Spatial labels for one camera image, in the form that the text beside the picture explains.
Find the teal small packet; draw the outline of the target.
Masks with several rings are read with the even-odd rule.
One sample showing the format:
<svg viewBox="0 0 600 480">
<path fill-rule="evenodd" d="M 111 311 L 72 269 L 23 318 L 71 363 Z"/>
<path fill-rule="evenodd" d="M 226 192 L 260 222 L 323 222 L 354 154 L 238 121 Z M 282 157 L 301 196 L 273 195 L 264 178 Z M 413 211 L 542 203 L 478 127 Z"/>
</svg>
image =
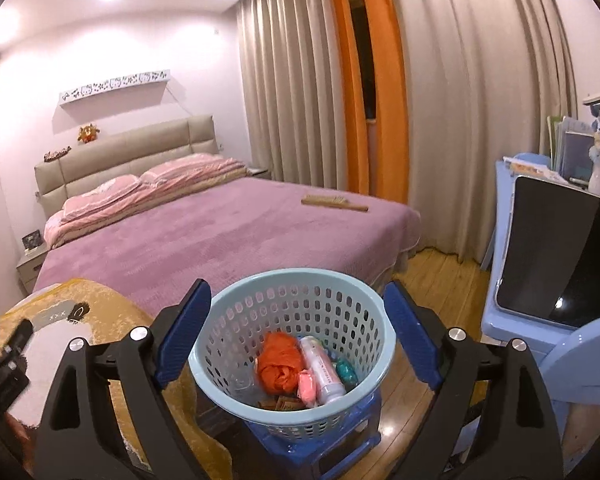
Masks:
<svg viewBox="0 0 600 480">
<path fill-rule="evenodd" d="M 358 375 L 355 373 L 354 367 L 346 359 L 338 359 L 334 363 L 334 367 L 340 382 L 347 391 L 353 390 L 358 385 Z"/>
</svg>

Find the pink peach drink bottle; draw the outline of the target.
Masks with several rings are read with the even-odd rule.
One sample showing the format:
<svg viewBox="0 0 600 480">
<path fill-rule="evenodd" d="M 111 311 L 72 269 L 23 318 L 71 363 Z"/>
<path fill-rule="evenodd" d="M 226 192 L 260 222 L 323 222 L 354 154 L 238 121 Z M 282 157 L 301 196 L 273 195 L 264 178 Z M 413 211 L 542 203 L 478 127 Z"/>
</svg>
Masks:
<svg viewBox="0 0 600 480">
<path fill-rule="evenodd" d="M 302 337 L 299 344 L 306 368 L 314 378 L 317 403 L 325 405 L 342 398 L 346 388 L 323 345 L 313 336 Z"/>
</svg>

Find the brown cardboard box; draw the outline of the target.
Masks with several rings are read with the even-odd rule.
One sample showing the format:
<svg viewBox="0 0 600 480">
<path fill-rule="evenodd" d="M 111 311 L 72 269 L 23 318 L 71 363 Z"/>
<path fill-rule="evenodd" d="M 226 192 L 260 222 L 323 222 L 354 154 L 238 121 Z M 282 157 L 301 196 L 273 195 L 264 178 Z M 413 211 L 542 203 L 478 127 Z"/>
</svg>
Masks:
<svg viewBox="0 0 600 480">
<path fill-rule="evenodd" d="M 257 406 L 261 410 L 276 412 L 294 412 L 306 408 L 306 404 L 296 396 L 266 396 L 258 401 Z"/>
</svg>

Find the orange plastic bag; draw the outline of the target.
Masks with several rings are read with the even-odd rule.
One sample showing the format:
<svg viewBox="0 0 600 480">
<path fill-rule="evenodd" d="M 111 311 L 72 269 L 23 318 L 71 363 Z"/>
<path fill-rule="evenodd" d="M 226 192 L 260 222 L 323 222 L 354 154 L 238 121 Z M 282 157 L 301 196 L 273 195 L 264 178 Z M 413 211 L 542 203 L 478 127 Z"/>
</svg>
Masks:
<svg viewBox="0 0 600 480">
<path fill-rule="evenodd" d="M 298 340 L 282 333 L 267 333 L 258 357 L 257 378 L 271 396 L 292 396 L 298 389 L 298 374 L 304 370 Z"/>
</svg>

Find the pink foam packet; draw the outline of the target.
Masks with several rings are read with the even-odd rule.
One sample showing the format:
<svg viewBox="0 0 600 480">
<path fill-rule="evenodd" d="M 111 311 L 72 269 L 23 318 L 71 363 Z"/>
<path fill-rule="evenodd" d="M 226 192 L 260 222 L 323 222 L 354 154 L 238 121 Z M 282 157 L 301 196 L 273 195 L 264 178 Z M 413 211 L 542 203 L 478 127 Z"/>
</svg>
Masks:
<svg viewBox="0 0 600 480">
<path fill-rule="evenodd" d="M 302 370 L 298 374 L 297 396 L 307 408 L 317 406 L 317 386 L 309 370 Z"/>
</svg>

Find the light blue plastic chair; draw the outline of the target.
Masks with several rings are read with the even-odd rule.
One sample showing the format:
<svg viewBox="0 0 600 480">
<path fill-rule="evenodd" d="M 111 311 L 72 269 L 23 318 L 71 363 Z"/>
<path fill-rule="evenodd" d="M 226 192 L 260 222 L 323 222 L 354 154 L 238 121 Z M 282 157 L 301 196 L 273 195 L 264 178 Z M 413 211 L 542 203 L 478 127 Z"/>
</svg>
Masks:
<svg viewBox="0 0 600 480">
<path fill-rule="evenodd" d="M 550 178 L 541 155 L 496 164 L 481 331 L 523 340 L 543 376 L 570 479 L 600 479 L 600 197 Z"/>
</svg>

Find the beige padded headboard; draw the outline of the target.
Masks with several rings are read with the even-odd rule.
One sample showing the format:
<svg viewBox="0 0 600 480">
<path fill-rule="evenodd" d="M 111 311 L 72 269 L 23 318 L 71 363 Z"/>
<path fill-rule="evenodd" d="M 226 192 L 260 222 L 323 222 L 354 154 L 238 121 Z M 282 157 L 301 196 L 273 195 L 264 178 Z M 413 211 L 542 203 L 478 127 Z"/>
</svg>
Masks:
<svg viewBox="0 0 600 480">
<path fill-rule="evenodd" d="M 60 211 L 68 198 L 125 174 L 141 176 L 163 162 L 220 151 L 210 115 L 159 122 L 78 146 L 67 155 L 34 167 L 38 203 L 45 217 Z"/>
</svg>

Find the bed with purple cover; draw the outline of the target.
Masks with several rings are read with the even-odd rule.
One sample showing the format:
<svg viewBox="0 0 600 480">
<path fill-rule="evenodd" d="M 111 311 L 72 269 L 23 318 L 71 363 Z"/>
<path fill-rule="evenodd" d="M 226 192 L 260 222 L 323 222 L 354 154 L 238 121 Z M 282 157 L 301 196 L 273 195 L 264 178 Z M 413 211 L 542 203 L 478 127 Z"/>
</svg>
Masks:
<svg viewBox="0 0 600 480">
<path fill-rule="evenodd" d="M 342 196 L 367 212 L 302 205 Z M 84 278 L 149 314 L 175 304 L 197 278 L 219 292 L 283 268 L 321 268 L 379 288 L 404 268 L 422 235 L 419 213 L 372 196 L 248 176 L 48 248 L 37 288 Z"/>
</svg>

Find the dark item on headboard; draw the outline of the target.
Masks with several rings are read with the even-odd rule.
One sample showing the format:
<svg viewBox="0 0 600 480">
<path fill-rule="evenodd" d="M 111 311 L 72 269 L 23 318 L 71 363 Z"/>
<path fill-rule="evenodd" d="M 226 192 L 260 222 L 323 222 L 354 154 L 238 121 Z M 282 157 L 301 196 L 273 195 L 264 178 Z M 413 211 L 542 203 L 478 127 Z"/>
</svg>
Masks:
<svg viewBox="0 0 600 480">
<path fill-rule="evenodd" d="M 71 146 L 66 146 L 58 151 L 49 151 L 43 157 L 43 162 L 53 162 L 54 160 L 60 159 L 61 157 L 66 156 L 72 150 Z"/>
</svg>

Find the right pink pillow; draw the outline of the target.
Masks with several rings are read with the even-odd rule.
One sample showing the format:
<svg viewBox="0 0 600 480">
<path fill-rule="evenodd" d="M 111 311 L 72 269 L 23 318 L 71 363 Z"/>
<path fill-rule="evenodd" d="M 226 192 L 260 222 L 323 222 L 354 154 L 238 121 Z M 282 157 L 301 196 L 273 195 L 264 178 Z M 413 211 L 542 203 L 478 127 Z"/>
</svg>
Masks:
<svg viewBox="0 0 600 480">
<path fill-rule="evenodd" d="M 158 185 L 181 177 L 198 178 L 212 176 L 234 164 L 234 159 L 220 155 L 193 154 L 171 159 L 145 171 L 140 180 L 143 184 Z"/>
</svg>

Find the stack of books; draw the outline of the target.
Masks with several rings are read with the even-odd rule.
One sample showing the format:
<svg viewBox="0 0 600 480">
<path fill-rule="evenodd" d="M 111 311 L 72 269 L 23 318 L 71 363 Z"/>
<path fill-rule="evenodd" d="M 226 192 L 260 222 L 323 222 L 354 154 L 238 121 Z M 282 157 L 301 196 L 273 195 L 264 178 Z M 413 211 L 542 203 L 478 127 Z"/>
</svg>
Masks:
<svg viewBox="0 0 600 480">
<path fill-rule="evenodd" d="M 591 125 L 569 116 L 548 116 L 550 168 L 571 183 L 587 186 L 593 171 L 588 151 L 594 144 Z"/>
</svg>

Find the wooden brush on bed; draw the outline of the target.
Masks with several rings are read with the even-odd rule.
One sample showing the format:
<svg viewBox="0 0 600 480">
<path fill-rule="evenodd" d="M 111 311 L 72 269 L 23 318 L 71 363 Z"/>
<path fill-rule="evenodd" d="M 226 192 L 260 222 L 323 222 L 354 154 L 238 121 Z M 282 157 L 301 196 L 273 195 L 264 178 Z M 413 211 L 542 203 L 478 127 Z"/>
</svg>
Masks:
<svg viewBox="0 0 600 480">
<path fill-rule="evenodd" d="M 357 212 L 368 211 L 368 207 L 366 205 L 351 203 L 350 200 L 342 196 L 306 195 L 302 197 L 301 203 L 302 205 L 312 207 L 325 207 L 332 209 L 352 210 Z"/>
</svg>

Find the beige curtain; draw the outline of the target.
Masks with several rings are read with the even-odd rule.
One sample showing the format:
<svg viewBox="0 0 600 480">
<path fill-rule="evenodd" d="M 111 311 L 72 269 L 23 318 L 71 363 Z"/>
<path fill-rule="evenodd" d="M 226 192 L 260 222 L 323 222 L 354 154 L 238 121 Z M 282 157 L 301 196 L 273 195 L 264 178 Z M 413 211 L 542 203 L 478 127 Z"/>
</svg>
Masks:
<svg viewBox="0 0 600 480">
<path fill-rule="evenodd" d="M 404 57 L 408 200 L 420 241 L 479 259 L 495 222 L 494 162 L 546 153 L 548 116 L 577 107 L 555 0 L 392 0 Z M 240 0 L 254 161 L 275 180 L 348 188 L 332 0 Z"/>
</svg>

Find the small photo frame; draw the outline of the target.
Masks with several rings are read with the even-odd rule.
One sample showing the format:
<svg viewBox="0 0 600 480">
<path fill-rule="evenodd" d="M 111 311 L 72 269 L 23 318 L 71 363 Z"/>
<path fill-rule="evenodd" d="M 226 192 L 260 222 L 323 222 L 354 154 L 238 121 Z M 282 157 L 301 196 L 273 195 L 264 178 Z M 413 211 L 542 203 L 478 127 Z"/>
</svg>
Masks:
<svg viewBox="0 0 600 480">
<path fill-rule="evenodd" d="M 44 238 L 39 230 L 26 234 L 21 240 L 26 252 L 35 250 L 44 244 Z"/>
</svg>

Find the white patterned wall shelf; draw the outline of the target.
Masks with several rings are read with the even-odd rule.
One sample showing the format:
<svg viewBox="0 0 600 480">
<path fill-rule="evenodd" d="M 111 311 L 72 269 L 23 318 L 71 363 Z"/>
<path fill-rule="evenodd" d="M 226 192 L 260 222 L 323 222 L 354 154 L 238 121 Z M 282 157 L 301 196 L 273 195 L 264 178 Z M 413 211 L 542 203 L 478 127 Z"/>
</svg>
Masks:
<svg viewBox="0 0 600 480">
<path fill-rule="evenodd" d="M 65 106 L 76 101 L 81 101 L 92 96 L 134 88 L 138 86 L 147 86 L 148 84 L 162 84 L 171 79 L 170 70 L 146 70 L 125 76 L 117 76 L 101 81 L 88 82 L 80 84 L 71 90 L 61 91 L 59 93 L 58 105 Z"/>
</svg>

